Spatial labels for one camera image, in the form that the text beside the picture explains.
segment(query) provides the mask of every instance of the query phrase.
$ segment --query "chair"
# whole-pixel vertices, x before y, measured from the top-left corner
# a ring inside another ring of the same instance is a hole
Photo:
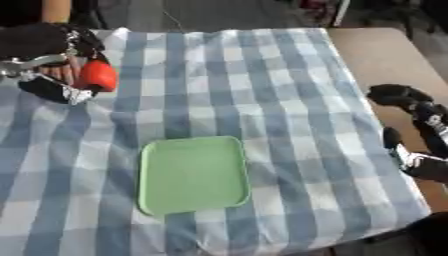
[[[412,27],[412,19],[414,17],[428,22],[428,33],[433,33],[436,29],[436,23],[426,16],[420,9],[420,6],[412,4],[411,0],[367,0],[366,4],[371,9],[363,19],[366,26],[370,26],[375,19],[398,20],[403,24],[406,36],[410,40],[414,37],[414,29]]]
[[[98,0],[74,0],[70,22],[96,29],[109,29]]]

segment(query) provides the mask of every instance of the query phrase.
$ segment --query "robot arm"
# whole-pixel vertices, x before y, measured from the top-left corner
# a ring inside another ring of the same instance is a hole
[[[116,87],[116,72],[103,50],[92,32],[68,24],[38,23],[0,30],[0,78],[15,78],[22,90],[38,97],[76,105]],[[71,56],[88,60],[74,85],[37,70],[65,65]]]
[[[431,154],[409,152],[398,131],[386,127],[384,147],[398,162],[400,169],[420,179],[448,183],[448,111],[434,104],[433,98],[419,90],[403,85],[377,85],[367,96],[379,105],[399,107],[412,115]]]

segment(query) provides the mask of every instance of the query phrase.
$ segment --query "red ball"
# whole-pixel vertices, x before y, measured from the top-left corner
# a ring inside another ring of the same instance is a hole
[[[99,85],[103,91],[112,92],[117,86],[117,72],[103,61],[91,60],[81,68],[74,87],[82,89],[88,85]]]

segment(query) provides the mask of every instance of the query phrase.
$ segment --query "plaid tablecloth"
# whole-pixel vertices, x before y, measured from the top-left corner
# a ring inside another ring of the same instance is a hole
[[[325,30],[99,35],[116,92],[69,107],[0,86],[0,255],[272,255],[428,214]],[[249,202],[141,214],[142,147],[212,135],[242,140]]]

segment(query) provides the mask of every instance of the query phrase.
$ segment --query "chair leg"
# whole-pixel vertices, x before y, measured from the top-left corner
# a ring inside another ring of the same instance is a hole
[[[429,27],[426,30],[429,34],[434,34],[437,30],[437,23],[434,21],[430,21]]]
[[[98,19],[98,21],[100,22],[101,28],[102,29],[109,29],[109,26],[107,25],[106,20],[104,19],[103,14],[101,13],[100,9],[95,8],[94,10],[96,18]]]
[[[399,12],[398,17],[404,25],[404,29],[406,31],[406,36],[408,37],[409,40],[412,40],[412,38],[414,38],[414,29],[412,28],[412,24],[411,24],[411,19],[412,19],[411,15],[409,15],[409,13],[406,13],[406,12]]]

